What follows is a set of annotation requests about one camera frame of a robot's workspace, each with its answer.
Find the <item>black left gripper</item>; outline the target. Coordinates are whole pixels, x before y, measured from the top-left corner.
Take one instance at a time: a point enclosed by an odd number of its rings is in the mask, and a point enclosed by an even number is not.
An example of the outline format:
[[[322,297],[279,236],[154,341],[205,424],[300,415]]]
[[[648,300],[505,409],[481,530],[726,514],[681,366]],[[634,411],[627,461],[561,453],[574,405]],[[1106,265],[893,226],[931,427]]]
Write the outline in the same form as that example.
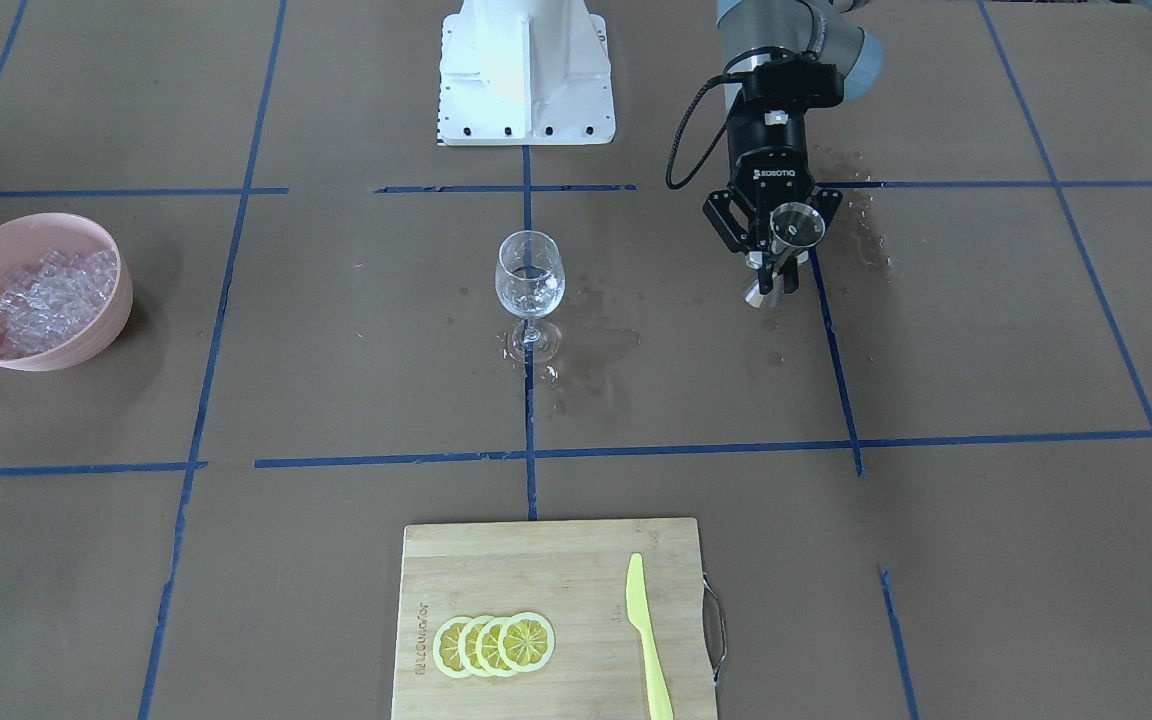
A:
[[[806,263],[835,222],[844,194],[814,188],[803,114],[765,109],[751,103],[733,104],[728,109],[728,156],[732,192],[708,192],[702,209],[723,247],[741,256],[751,270],[763,263],[759,238],[737,219],[732,194],[741,213],[755,223],[787,202],[799,202],[803,209],[796,210],[796,264]]]

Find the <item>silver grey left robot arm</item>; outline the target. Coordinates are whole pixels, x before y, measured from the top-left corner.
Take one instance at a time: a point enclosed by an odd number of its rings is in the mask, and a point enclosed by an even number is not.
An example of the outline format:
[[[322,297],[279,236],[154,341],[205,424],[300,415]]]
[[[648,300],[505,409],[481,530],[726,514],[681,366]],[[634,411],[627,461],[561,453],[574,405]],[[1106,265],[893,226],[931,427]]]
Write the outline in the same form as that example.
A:
[[[730,179],[708,214],[732,251],[780,275],[817,237],[788,232],[785,214],[803,205],[826,220],[810,169],[806,114],[859,99],[884,65],[882,41],[846,13],[859,1],[722,1],[723,137]]]

